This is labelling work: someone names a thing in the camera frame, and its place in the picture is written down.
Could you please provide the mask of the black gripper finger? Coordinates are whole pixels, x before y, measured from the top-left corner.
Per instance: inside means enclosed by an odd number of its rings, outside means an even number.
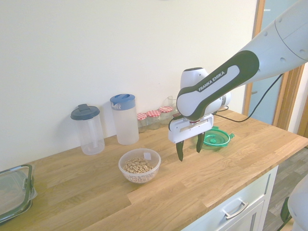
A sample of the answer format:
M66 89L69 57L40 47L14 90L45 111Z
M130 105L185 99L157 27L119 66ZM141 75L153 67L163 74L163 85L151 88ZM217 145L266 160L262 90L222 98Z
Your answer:
M204 138L205 138L205 133L200 133L198 134L198 140L197 140L197 144L196 144L196 151L198 153L200 153L202 146L204 144Z
M177 155L181 162L183 161L183 145L184 145L184 141L180 141L176 143Z

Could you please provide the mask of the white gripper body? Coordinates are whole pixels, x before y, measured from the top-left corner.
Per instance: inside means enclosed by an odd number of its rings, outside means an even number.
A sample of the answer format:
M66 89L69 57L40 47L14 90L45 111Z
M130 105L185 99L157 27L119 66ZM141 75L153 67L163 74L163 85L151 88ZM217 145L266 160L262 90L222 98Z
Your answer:
M173 143L179 143L210 130L213 124L213 115L206 115L199 121L190 121L185 118L174 120L170 124L168 138Z

